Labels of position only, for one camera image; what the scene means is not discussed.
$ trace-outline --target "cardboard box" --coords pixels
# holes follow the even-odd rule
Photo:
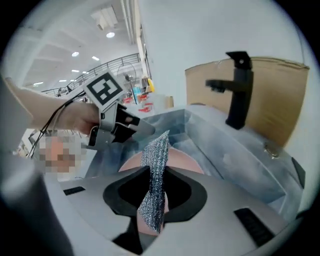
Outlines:
[[[174,107],[174,97],[166,96],[165,97],[165,108],[170,109]]]
[[[284,146],[297,123],[309,68],[301,63],[270,57],[252,57],[253,90],[246,125]],[[187,103],[202,103],[229,113],[232,92],[216,93],[207,79],[233,80],[234,61],[224,59],[185,71]]]

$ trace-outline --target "sink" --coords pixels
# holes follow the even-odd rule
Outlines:
[[[248,127],[235,130],[225,124],[225,119],[225,113],[204,105],[171,108],[145,117],[156,127],[155,134],[145,137],[136,133],[125,143],[112,143],[97,152],[85,177],[117,173],[129,158],[170,130],[170,145],[195,159],[205,175],[239,186],[286,221],[294,220],[303,187],[292,158],[281,150],[279,158],[272,159],[264,151],[267,139]]]

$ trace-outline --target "balcony railing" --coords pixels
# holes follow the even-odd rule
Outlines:
[[[71,91],[73,91],[74,89],[81,87],[85,81],[92,79],[97,75],[100,75],[106,69],[109,69],[111,72],[113,72],[113,74],[115,76],[117,76],[118,75],[117,72],[119,70],[119,67],[126,66],[126,64],[129,64],[128,67],[131,68],[130,64],[135,64],[135,63],[139,63],[139,62],[140,62],[140,58],[139,58],[138,53],[131,54],[131,55],[121,57],[121,58],[117,58],[117,59],[106,62],[104,64],[101,64],[100,66],[97,66],[97,67],[89,70],[86,74],[80,75],[79,77],[77,77],[74,80],[74,82],[70,82],[65,87],[53,88],[53,89],[49,89],[49,90],[44,90],[42,92],[46,93],[50,96],[56,96],[56,97],[58,97],[58,95],[64,96],[64,95],[70,93]]]

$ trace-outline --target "silver sparkly rag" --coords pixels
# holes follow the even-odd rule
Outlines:
[[[142,151],[141,166],[150,167],[149,191],[138,209],[145,223],[160,233],[165,213],[164,173],[168,161],[169,131],[150,142]]]

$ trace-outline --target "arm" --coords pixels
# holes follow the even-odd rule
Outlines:
[[[32,115],[33,119],[29,128],[41,129],[53,112],[67,101],[67,99],[49,97],[43,93],[26,88],[20,89],[13,84],[10,78],[6,78],[5,81],[20,103]],[[53,119],[49,128],[52,128],[54,122],[55,119]],[[94,104],[73,102],[61,114],[56,128],[61,130],[77,130],[88,135],[91,128],[98,123],[99,111]]]

